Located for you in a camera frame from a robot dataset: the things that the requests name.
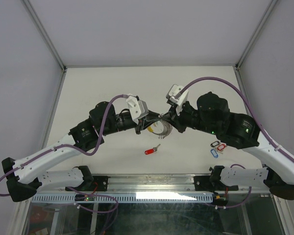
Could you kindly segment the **metal keyring with yellow handle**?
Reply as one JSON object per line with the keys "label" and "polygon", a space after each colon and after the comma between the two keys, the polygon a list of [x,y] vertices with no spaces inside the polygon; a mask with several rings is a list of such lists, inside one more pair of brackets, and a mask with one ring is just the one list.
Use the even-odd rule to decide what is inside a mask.
{"label": "metal keyring with yellow handle", "polygon": [[160,120],[154,124],[151,125],[154,132],[150,132],[158,137],[158,139],[164,139],[167,136],[169,136],[173,130],[173,127],[167,127],[164,125],[164,123]]}

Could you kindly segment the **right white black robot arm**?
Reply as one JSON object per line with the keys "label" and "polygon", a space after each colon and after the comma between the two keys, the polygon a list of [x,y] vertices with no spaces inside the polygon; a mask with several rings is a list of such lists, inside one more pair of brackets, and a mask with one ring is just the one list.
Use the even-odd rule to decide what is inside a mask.
{"label": "right white black robot arm", "polygon": [[258,169],[233,169],[222,165],[210,168],[212,191],[233,186],[266,188],[277,197],[294,200],[294,159],[288,160],[281,153],[282,149],[266,140],[251,116],[230,112],[227,100],[212,92],[197,99],[197,108],[190,105],[187,95],[183,93],[176,98],[173,92],[168,92],[166,98],[171,108],[163,119],[180,133],[192,128],[215,135],[220,142],[241,149],[264,163]]}

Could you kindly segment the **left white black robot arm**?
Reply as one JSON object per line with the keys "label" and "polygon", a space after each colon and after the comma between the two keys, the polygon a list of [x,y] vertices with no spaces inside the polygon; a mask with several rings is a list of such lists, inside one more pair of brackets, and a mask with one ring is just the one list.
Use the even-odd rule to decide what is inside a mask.
{"label": "left white black robot arm", "polygon": [[4,159],[8,196],[13,202],[21,202],[46,189],[68,188],[87,191],[94,178],[88,166],[75,166],[67,171],[50,169],[80,154],[94,155],[104,143],[103,137],[128,129],[136,133],[160,120],[160,114],[147,109],[142,100],[128,100],[128,108],[116,113],[111,102],[98,103],[89,117],[72,128],[55,144],[20,160]]}

